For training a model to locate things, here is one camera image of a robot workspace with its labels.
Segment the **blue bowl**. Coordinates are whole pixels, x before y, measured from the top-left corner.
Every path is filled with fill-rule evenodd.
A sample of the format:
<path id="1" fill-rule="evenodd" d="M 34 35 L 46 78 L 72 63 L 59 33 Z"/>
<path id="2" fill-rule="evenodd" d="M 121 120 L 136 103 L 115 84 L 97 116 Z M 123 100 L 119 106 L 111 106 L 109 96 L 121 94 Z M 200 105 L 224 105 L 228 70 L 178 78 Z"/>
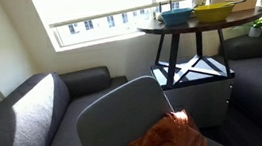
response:
<path id="1" fill-rule="evenodd" d="M 181 25 L 189 20 L 192 8 L 172 9 L 161 14 L 166 26 Z"/>

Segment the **yellow bowl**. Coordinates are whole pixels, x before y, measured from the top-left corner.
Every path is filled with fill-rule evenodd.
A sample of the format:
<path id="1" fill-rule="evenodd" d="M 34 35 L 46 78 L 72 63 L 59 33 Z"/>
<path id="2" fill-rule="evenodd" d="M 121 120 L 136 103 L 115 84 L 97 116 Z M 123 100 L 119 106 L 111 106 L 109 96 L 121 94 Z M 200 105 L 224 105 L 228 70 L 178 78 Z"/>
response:
<path id="1" fill-rule="evenodd" d="M 201 23 L 222 22 L 231 14 L 233 8 L 233 4 L 221 2 L 213 5 L 198 6 L 194 8 L 194 13 L 197 20 Z"/>

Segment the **cardboard box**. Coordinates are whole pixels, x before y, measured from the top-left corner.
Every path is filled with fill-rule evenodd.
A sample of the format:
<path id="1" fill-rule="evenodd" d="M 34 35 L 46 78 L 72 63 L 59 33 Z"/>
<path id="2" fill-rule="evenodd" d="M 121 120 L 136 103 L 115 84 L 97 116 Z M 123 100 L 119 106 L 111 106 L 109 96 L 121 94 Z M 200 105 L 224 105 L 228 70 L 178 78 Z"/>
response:
<path id="1" fill-rule="evenodd" d="M 242 0 L 242 3 L 239 3 L 239 0 L 230 0 L 230 2 L 235 2 L 233 12 L 246 11 L 247 9 L 254 9 L 256 6 L 257 0 Z"/>

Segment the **round dark wooden table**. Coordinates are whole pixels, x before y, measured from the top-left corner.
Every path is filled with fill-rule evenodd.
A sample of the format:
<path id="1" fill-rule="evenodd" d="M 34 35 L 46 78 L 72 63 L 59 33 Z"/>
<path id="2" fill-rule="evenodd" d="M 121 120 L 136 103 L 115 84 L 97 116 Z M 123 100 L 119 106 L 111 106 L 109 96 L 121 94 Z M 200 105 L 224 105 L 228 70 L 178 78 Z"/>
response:
<path id="1" fill-rule="evenodd" d="M 223 29 L 231 26 L 239 26 L 252 22 L 262 17 L 262 7 L 255 7 L 251 10 L 232 12 L 224 21 L 214 23 L 201 23 L 196 18 L 189 18 L 186 24 L 169 27 L 156 20 L 148 21 L 138 27 L 138 30 L 145 34 L 160 35 L 159 45 L 155 63 L 150 67 L 152 75 L 163 90 L 177 89 L 185 86 L 193 86 L 202 83 L 210 83 L 218 80 L 233 79 L 235 72 L 230 70 L 226 51 L 224 50 Z M 220 39 L 223 63 L 203 55 L 202 36 L 207 31 L 218 31 Z M 191 60 L 184 63 L 177 62 L 179 39 L 182 34 L 196 34 L 197 52 Z M 172 36 L 169 61 L 160 61 L 164 38 L 167 34 Z"/>

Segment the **grey chair backrest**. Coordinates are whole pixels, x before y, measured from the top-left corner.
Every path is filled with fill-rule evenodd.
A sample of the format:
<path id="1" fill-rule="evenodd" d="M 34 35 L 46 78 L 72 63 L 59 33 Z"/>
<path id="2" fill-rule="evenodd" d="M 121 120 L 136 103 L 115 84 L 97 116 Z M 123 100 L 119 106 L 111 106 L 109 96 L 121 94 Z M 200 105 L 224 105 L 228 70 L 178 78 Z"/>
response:
<path id="1" fill-rule="evenodd" d="M 136 78 L 87 107 L 77 120 L 82 146 L 128 146 L 165 114 L 176 112 L 150 76 Z M 209 146 L 223 146 L 206 138 Z"/>

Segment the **orange crumpled cloth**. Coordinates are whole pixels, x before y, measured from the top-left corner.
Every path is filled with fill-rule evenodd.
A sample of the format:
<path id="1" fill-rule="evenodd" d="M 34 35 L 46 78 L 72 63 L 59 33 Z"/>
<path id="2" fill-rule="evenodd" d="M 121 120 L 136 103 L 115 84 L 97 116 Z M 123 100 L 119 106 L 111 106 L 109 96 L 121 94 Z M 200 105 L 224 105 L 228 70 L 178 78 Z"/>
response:
<path id="1" fill-rule="evenodd" d="M 128 146 L 209 146 L 185 110 L 170 112 Z"/>

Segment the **dark grey left sofa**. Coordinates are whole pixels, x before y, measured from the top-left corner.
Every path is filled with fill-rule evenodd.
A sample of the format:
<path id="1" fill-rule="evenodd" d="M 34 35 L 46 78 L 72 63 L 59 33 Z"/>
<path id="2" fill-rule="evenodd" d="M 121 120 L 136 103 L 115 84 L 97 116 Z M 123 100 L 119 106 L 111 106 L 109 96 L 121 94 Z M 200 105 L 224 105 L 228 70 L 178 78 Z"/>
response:
<path id="1" fill-rule="evenodd" d="M 105 66 L 29 77 L 0 102 L 0 146 L 81 146 L 79 114 L 126 82 Z"/>

